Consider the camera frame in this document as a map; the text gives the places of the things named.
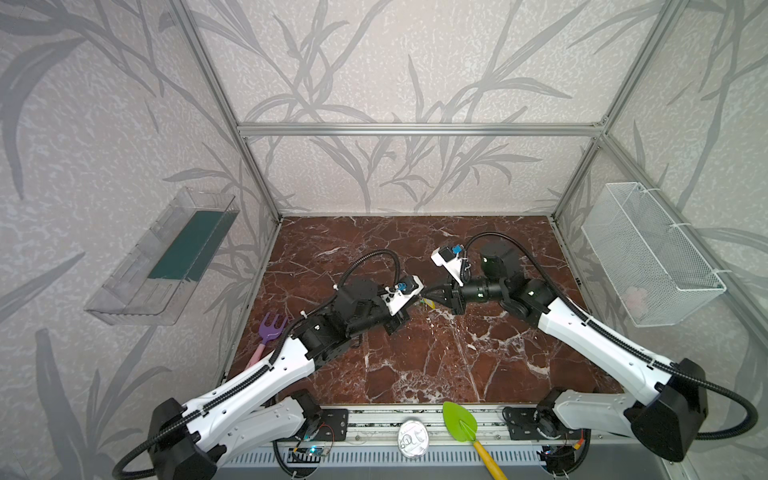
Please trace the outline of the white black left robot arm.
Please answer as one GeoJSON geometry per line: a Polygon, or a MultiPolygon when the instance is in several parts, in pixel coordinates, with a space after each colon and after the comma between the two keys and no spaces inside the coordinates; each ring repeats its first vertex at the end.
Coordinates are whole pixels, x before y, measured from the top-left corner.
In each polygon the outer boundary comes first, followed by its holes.
{"type": "Polygon", "coordinates": [[[232,459],[276,440],[306,435],[322,410],[305,391],[268,400],[343,355],[353,339],[377,327],[393,333],[424,285],[415,275],[384,287],[356,279],[302,316],[274,350],[214,390],[180,404],[170,399],[153,413],[149,447],[158,479],[210,479],[232,459]]]}

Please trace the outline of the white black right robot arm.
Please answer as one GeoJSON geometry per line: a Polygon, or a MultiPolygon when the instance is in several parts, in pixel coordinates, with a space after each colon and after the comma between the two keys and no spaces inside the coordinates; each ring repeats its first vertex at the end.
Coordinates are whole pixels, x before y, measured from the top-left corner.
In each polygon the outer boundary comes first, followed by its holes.
{"type": "Polygon", "coordinates": [[[496,302],[513,317],[578,351],[622,386],[620,394],[559,387],[539,404],[548,422],[631,437],[668,461],[685,458],[708,415],[706,390],[695,383],[705,378],[698,364],[690,359],[674,362],[606,327],[548,281],[527,277],[518,254],[503,242],[482,249],[480,277],[472,275],[460,245],[437,248],[431,259],[451,277],[429,293],[433,301],[455,315],[464,314],[470,303],[496,302]]]}

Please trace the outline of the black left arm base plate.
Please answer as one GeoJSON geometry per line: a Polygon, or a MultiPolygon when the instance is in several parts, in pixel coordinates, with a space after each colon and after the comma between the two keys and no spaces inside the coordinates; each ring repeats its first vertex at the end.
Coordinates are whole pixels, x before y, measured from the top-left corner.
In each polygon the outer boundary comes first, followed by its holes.
{"type": "Polygon", "coordinates": [[[347,437],[347,430],[350,423],[349,417],[349,409],[323,409],[317,419],[309,420],[296,434],[281,438],[280,441],[344,441],[347,437]]]}

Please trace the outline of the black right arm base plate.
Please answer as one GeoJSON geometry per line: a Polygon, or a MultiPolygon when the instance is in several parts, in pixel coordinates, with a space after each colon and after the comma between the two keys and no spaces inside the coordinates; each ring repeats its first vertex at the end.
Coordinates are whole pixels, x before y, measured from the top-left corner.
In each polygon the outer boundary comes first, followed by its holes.
{"type": "Polygon", "coordinates": [[[536,406],[505,406],[501,411],[511,440],[575,441],[581,430],[567,428],[554,413],[536,406]]]}

